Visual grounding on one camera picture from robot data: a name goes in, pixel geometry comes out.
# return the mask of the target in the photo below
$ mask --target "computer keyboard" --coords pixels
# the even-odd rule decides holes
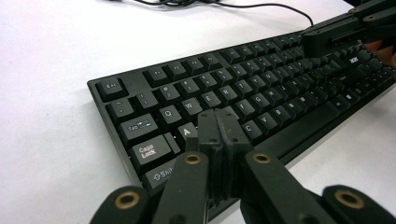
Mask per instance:
[[[132,184],[161,191],[186,138],[198,133],[200,112],[231,112],[255,149],[286,164],[392,85],[393,73],[359,43],[305,58],[299,33],[292,33],[88,86]]]

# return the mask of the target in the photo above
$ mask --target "black cable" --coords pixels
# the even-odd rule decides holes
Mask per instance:
[[[221,3],[220,0],[159,0],[160,2],[147,2],[147,1],[144,1],[144,0],[134,0],[134,1],[136,1],[138,3],[150,5],[150,6],[164,5],[164,6],[167,6],[167,7],[186,7],[186,6],[189,6],[189,5],[193,4],[194,2],[202,2],[202,3],[206,3],[206,4],[216,4],[216,5],[219,5],[219,6],[222,6],[222,7],[235,7],[235,8],[284,7],[284,8],[287,8],[289,10],[295,11],[295,12],[305,16],[309,20],[311,25],[314,25],[314,22],[312,21],[311,17],[308,16],[306,13],[298,10],[297,8],[290,7],[290,6],[283,5],[283,4],[278,4],[278,3],[263,3],[263,4],[248,5],[248,6],[236,6],[236,5],[228,5],[228,4]]]

